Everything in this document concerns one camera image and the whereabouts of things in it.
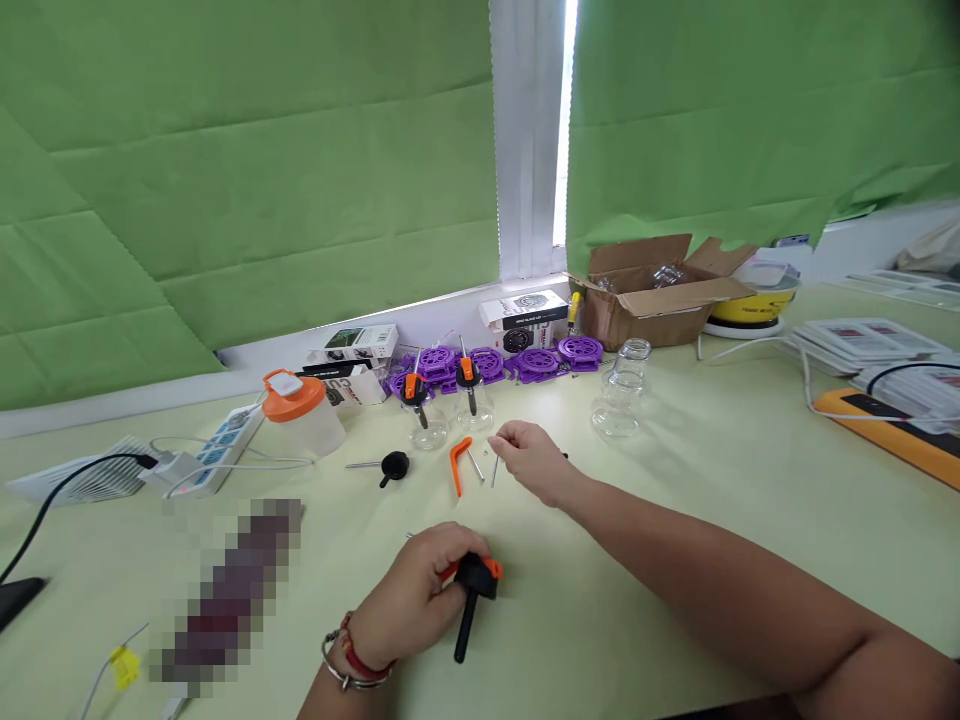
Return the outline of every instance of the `open cardboard box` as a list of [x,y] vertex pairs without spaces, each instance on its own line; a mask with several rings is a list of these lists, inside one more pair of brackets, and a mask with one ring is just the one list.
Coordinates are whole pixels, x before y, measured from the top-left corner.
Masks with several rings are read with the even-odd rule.
[[[654,347],[683,345],[697,339],[715,303],[756,294],[729,277],[757,251],[755,245],[724,252],[711,237],[687,257],[692,239],[689,233],[663,235],[594,248],[588,280],[567,273],[587,289],[580,309],[583,334],[610,352],[632,337]],[[653,274],[664,265],[684,270],[694,282],[654,288]],[[617,294],[597,285],[600,279],[613,283]]]

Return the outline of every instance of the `yellow bowl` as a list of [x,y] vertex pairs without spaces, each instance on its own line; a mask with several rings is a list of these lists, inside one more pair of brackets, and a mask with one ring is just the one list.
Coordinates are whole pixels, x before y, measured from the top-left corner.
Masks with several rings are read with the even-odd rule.
[[775,320],[793,300],[797,288],[800,287],[800,280],[784,275],[783,280],[773,287],[759,285],[750,285],[750,287],[757,291],[756,295],[717,303],[713,306],[710,317],[735,323],[765,323]]

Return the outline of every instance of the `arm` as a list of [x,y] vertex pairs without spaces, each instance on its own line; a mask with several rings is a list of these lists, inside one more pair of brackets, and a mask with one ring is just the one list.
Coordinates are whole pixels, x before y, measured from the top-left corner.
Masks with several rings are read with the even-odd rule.
[[[348,630],[354,651],[364,665],[382,670],[394,660],[426,650],[443,637],[463,609],[466,592],[455,582],[442,587],[440,574],[467,552],[489,557],[490,548],[475,532],[453,522],[424,530],[407,541],[383,580],[350,619]],[[369,679],[347,662],[339,639],[331,646],[328,658],[341,675]],[[384,692],[383,687],[343,692],[333,674],[322,666],[297,720],[384,717]]]
[[509,422],[490,445],[705,644],[792,694],[805,717],[960,714],[960,668],[782,558],[588,478],[536,425]]

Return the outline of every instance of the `black cable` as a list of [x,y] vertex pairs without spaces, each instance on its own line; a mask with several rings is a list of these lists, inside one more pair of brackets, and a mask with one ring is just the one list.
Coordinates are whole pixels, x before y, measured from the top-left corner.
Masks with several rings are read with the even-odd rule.
[[960,365],[951,365],[949,363],[905,363],[904,365],[895,365],[892,368],[887,368],[886,370],[881,370],[878,372],[873,380],[867,383],[867,389],[864,392],[866,392],[867,395],[872,395],[873,386],[877,384],[877,380],[882,377],[886,377],[890,373],[896,372],[897,370],[906,370],[907,368],[911,367],[945,367],[952,368],[953,370],[960,370]]
[[13,568],[16,567],[18,562],[20,562],[20,558],[23,557],[23,554],[27,551],[27,548],[30,547],[30,543],[33,542],[33,537],[37,534],[37,530],[40,529],[40,523],[43,522],[43,517],[47,514],[47,510],[50,509],[50,505],[53,503],[53,499],[57,496],[57,493],[63,490],[63,488],[65,488],[71,480],[77,477],[77,475],[82,472],[86,472],[94,465],[99,465],[106,460],[112,460],[114,458],[121,457],[132,457],[137,461],[137,465],[147,469],[156,467],[158,463],[157,460],[149,455],[143,455],[141,453],[115,453],[113,455],[104,455],[96,460],[91,460],[79,470],[75,470],[74,472],[70,473],[64,480],[60,482],[59,485],[53,489],[53,492],[47,495],[47,499],[43,501],[43,505],[40,506],[40,512],[37,513],[37,519],[33,521],[33,527],[31,527],[30,532],[27,533],[27,537],[20,546],[20,549],[17,550],[17,554],[13,556],[13,560],[11,560],[10,564],[7,565],[7,569],[3,571],[3,575],[0,575],[0,585],[2,585],[3,581],[7,579],[7,576],[11,573]]

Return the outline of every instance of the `orange lid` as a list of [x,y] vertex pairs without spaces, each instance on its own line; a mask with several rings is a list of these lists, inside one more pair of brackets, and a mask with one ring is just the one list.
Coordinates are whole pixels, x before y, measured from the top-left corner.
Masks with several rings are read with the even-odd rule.
[[323,380],[297,377],[289,370],[274,370],[263,378],[263,386],[267,389],[263,414],[272,422],[303,417],[327,396]]

